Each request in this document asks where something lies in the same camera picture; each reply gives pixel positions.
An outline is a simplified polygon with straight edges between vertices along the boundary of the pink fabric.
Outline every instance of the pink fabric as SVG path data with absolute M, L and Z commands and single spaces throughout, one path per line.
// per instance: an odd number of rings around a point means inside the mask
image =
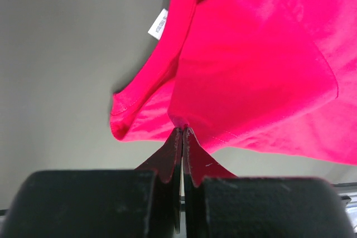
M 357 164 L 356 69 L 357 0 L 171 0 L 110 126 L 132 141 L 188 124 L 209 153 Z

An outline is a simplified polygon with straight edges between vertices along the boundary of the t-shirt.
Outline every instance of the t-shirt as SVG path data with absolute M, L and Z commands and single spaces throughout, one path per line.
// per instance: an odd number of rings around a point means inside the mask
M 133 141 L 188 125 L 209 153 L 357 164 L 356 95 L 357 0 L 171 0 L 110 127 Z

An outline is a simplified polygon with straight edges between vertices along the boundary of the gray wall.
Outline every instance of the gray wall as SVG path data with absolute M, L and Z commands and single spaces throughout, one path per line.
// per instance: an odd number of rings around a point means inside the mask
M 119 143 L 110 98 L 155 47 L 147 30 L 168 0 L 0 0 L 0 209 L 28 174 L 48 168 L 133 168 L 160 143 Z M 355 168 L 225 149 L 239 175 L 357 180 Z

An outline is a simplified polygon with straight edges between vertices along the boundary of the pink t-shirt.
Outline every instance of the pink t-shirt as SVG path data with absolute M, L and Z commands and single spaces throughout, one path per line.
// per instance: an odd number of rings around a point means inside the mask
M 356 70 L 357 0 L 171 0 L 110 127 L 132 141 L 189 125 L 209 153 L 357 164 Z

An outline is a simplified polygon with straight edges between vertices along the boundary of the white label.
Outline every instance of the white label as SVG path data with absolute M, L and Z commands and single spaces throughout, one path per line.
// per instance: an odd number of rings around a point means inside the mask
M 150 35 L 152 35 L 158 40 L 160 40 L 163 33 L 163 29 L 165 28 L 167 14 L 168 11 L 166 9 L 163 9 L 148 31 Z

